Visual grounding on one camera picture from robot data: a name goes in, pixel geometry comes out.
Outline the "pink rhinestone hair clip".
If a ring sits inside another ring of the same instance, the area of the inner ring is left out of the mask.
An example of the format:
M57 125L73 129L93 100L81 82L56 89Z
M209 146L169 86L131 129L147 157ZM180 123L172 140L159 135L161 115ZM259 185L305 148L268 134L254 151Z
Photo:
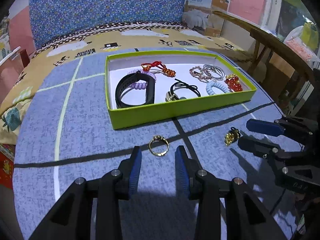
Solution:
M190 68L189 74L201 82L207 83L209 80L209 77L203 72L203 69L200 66Z

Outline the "red braided keychain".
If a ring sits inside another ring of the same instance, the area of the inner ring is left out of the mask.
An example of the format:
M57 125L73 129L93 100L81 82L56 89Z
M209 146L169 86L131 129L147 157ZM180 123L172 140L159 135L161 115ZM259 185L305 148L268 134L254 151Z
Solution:
M141 64L142 69L145 72L149 72L151 68L159 69L167 77L175 77L176 72L166 67L161 61L154 61L152 63L143 63Z

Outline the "black watch band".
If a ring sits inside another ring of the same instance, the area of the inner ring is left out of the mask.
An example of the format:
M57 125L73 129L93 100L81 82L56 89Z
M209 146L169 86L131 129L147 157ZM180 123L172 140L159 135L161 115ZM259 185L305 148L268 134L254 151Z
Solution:
M114 99L118 109L155 102L156 77L150 72L133 70L125 75L117 84Z

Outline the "green jewelry box tray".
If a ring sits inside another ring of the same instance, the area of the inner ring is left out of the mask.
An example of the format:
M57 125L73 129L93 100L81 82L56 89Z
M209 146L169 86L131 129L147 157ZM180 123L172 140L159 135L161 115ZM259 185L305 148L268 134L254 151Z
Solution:
M155 71L155 102L150 105L120 108L116 106L114 94L118 82L129 72L141 70L141 64L161 61L176 72L175 77L167 77L159 70ZM240 81L242 91L224 93L216 87L212 88L214 95L208 95L206 83L192 77L189 69L212 64L220 67L225 74L235 74ZM165 96L170 87L181 80L189 85L195 85L201 94L197 97L187 89L176 88L180 100L166 102ZM172 117L194 114L205 110L234 105L251 100L256 87L248 78L237 70L235 64L227 61L217 53L195 51L140 51L108 56L105 64L105 91L107 109L113 129L122 129L149 122L156 122Z

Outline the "wooden side table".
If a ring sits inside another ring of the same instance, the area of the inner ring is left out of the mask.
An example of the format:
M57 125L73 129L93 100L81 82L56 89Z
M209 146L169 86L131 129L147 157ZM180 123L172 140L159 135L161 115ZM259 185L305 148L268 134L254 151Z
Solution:
M287 106L289 102L298 95L306 81L309 81L312 85L316 84L313 70L309 67L309 65L291 48L283 44L283 42L281 42L275 36L230 14L220 11L214 11L213 14L241 27L242 29L245 29L247 32L249 32L250 36L255 39L253 61L248 69L249 74L253 74L267 49L270 50L270 54L268 56L269 59L276 54L295 70L292 75L296 77L296 82L293 87L294 90L289 92L289 95L282 99L280 99L278 96L276 97L277 102L280 103L282 107Z

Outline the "orange mesh bag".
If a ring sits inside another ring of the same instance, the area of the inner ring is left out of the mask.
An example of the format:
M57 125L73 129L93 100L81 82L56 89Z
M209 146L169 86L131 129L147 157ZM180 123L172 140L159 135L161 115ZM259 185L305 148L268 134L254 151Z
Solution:
M319 62L317 51L319 49L319 31L317 26L311 22L293 29L285 38L286 44L299 57L301 57L311 68L314 63Z

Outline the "cardboard bedding box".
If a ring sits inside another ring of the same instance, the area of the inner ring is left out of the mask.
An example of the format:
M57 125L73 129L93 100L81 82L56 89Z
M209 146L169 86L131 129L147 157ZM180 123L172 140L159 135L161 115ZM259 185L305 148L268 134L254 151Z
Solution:
M230 0L184 0L182 23L204 36L219 37L224 19L214 11L227 13Z

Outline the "tan sheep print bedsheet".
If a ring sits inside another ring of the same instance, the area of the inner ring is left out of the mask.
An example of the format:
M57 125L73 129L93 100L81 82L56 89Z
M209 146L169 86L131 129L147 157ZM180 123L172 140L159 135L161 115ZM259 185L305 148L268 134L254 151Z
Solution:
M58 83L67 70L62 64L89 55L123 53L135 49L175 50L185 47L215 50L236 62L251 61L243 49L233 47L224 38L206 37L180 24L136 22L101 25L55 39L35 51L31 62L14 74L12 87L1 102L1 143L16 144L20 125L30 102L44 78L58 70Z

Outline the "pink cabinet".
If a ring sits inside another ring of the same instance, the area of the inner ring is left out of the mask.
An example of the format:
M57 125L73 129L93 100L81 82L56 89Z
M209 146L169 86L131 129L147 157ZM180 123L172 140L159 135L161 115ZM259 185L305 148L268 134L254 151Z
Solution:
M27 51L20 46L1 60L1 103L29 63L30 58Z

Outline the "blue patterned headboard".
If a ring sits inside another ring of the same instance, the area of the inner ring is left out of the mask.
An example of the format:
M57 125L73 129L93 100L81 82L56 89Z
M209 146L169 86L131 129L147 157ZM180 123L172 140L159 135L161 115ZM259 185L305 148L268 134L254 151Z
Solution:
M35 47L98 25L180 22L184 0L29 0Z

